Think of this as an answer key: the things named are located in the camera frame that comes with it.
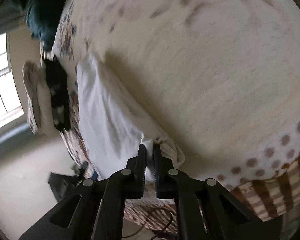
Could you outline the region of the white t-shirt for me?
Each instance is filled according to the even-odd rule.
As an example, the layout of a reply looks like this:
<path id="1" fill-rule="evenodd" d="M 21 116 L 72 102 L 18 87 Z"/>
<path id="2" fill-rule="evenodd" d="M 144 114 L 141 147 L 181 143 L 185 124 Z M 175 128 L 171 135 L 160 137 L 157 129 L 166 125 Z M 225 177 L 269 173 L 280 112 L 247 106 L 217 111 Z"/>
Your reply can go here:
<path id="1" fill-rule="evenodd" d="M 154 180 L 153 146 L 179 168 L 185 161 L 180 147 L 141 107 L 114 72 L 87 53 L 77 64 L 79 130 L 89 159 L 100 179 L 123 169 L 129 158 L 146 148 L 146 180 Z"/>

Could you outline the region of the cream folded garment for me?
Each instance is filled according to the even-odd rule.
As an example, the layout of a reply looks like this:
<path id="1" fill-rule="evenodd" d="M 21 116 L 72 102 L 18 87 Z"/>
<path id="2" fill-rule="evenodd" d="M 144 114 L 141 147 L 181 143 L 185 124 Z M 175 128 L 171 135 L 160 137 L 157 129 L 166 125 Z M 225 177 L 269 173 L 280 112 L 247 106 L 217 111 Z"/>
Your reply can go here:
<path id="1" fill-rule="evenodd" d="M 52 137 L 58 134 L 54 126 L 52 116 L 51 94 L 45 80 L 45 68 L 38 67 L 39 81 L 37 85 L 37 96 L 40 110 L 40 130 L 45 135 Z"/>

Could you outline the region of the floral bed cover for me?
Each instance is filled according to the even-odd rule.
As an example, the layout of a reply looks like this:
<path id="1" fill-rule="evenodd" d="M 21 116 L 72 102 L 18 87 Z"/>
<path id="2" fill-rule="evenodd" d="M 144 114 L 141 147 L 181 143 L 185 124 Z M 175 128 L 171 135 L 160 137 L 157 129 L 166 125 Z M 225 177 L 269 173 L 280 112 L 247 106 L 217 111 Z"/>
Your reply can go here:
<path id="1" fill-rule="evenodd" d="M 68 75 L 72 159 L 100 178 L 135 153 L 98 113 L 86 56 L 109 67 L 167 133 L 193 178 L 260 219 L 300 204 L 300 0 L 66 0 L 52 54 Z"/>

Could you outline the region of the black patterned folded garment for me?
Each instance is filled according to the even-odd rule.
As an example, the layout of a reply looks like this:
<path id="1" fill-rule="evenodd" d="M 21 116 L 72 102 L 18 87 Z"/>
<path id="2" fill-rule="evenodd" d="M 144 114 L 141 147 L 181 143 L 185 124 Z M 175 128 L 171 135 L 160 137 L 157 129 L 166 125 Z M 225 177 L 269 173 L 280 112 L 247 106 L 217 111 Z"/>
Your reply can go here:
<path id="1" fill-rule="evenodd" d="M 52 118 L 54 127 L 62 132 L 71 128 L 69 93 L 67 87 L 67 73 L 56 56 L 44 59 L 45 81 L 51 95 Z"/>

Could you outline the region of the window with bars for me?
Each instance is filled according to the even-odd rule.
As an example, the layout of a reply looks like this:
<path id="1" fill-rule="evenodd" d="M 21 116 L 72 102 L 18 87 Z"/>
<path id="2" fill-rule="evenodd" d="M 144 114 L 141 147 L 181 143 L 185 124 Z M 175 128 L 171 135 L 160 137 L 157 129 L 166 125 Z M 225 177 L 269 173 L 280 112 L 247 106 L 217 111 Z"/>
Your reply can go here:
<path id="1" fill-rule="evenodd" d="M 0 128 L 24 114 L 8 59 L 7 35 L 0 34 Z"/>

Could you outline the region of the dark teal blanket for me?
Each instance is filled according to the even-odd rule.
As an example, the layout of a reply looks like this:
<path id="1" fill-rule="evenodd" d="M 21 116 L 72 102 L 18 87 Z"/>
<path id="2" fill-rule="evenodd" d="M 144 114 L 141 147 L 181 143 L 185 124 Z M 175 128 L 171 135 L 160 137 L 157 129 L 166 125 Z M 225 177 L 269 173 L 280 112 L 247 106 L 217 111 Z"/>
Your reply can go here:
<path id="1" fill-rule="evenodd" d="M 59 20 L 66 0 L 27 0 L 25 22 L 32 38 L 43 42 L 44 50 L 52 50 Z"/>

